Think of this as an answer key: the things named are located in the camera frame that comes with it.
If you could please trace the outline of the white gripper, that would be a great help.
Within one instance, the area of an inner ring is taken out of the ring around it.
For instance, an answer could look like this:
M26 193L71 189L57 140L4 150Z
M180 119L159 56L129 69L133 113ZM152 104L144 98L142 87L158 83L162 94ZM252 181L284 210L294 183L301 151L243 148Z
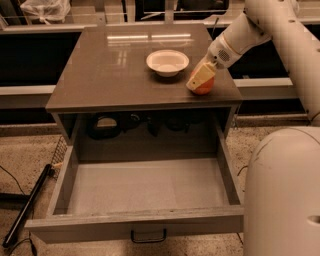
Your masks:
M210 91L216 74L215 64L218 69L229 68L241 57L226 34L220 34L208 47L206 59L210 62L203 63L192 73L187 88L191 91Z

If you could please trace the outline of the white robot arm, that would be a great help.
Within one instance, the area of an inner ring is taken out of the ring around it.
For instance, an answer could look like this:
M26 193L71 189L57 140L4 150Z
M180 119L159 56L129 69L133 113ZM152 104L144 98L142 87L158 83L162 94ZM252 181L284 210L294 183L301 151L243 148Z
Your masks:
M202 63L227 68L271 40L311 121L265 137L246 175L243 256L320 256L320 42L296 0L245 0Z

